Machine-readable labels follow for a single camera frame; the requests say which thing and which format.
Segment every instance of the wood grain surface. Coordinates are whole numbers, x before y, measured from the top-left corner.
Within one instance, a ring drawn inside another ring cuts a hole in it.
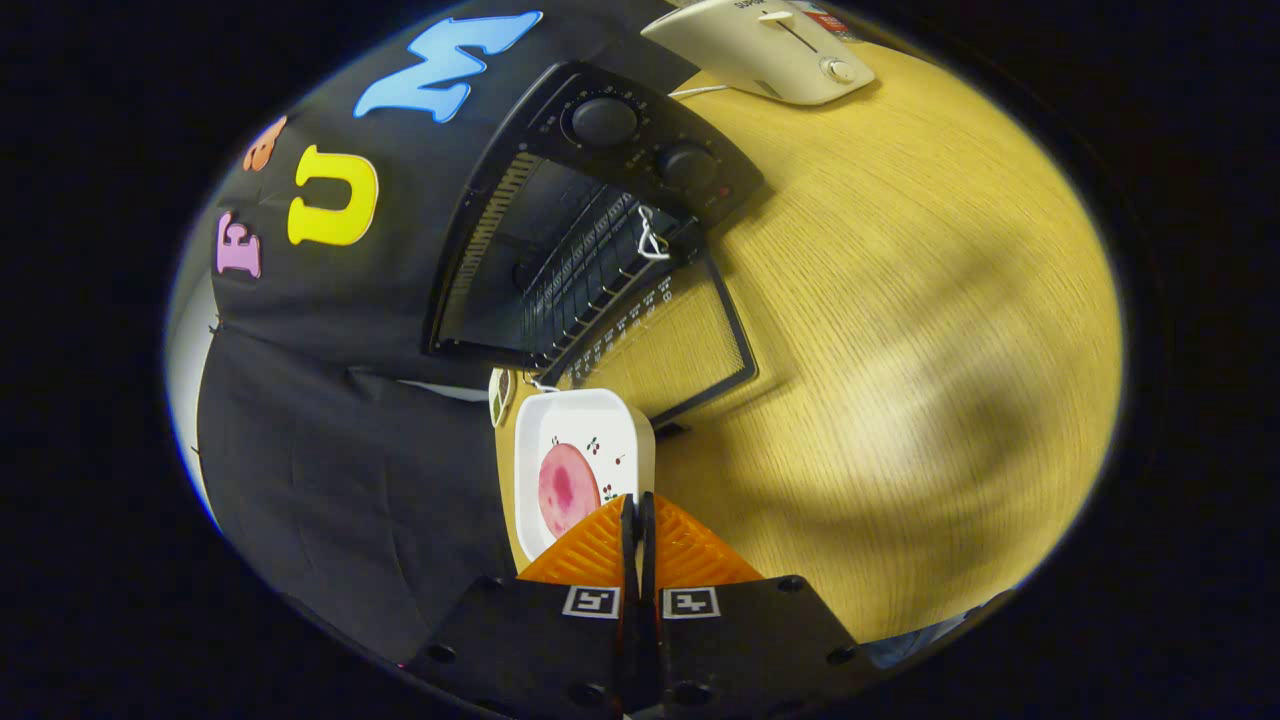
[[[769,184],[712,238],[760,370],[658,443],[655,486],[867,642],[986,602],[1055,547],[1107,452],[1123,338],[1098,233],[1036,141],[947,70],[851,47],[878,79],[824,106],[684,100]],[[644,406],[696,370],[689,347],[634,343],[613,389]],[[497,429],[521,569],[530,392]]]

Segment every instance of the toaster knob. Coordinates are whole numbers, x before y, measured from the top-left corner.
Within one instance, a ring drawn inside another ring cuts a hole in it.
[[[630,105],[613,97],[588,100],[573,110],[573,135],[591,147],[611,147],[636,131],[636,114]]]
[[[716,158],[691,142],[681,142],[658,155],[658,172],[671,187],[698,190],[716,177]]]

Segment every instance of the blue letter m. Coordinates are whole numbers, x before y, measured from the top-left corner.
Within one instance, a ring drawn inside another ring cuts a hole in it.
[[[531,10],[507,18],[448,18],[435,23],[408,45],[408,51],[422,61],[370,85],[356,101],[355,115],[362,118],[378,108],[406,108],[431,113],[438,123],[449,122],[471,94],[471,86],[465,82],[443,90],[426,86],[483,73],[485,64],[463,53],[463,46],[497,55],[515,45],[540,19],[543,14]]]

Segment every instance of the pink fruit decoration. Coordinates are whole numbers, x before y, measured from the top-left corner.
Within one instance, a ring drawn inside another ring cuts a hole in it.
[[[538,470],[538,507],[558,539],[600,506],[600,489],[586,457],[572,445],[552,447]]]

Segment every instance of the small bowl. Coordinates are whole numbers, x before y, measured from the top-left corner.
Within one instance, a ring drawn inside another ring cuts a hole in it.
[[[556,543],[538,507],[538,473],[556,445],[570,443],[595,475],[600,505],[622,493],[639,503],[653,491],[653,427],[607,389],[535,395],[516,414],[516,537],[532,561]]]

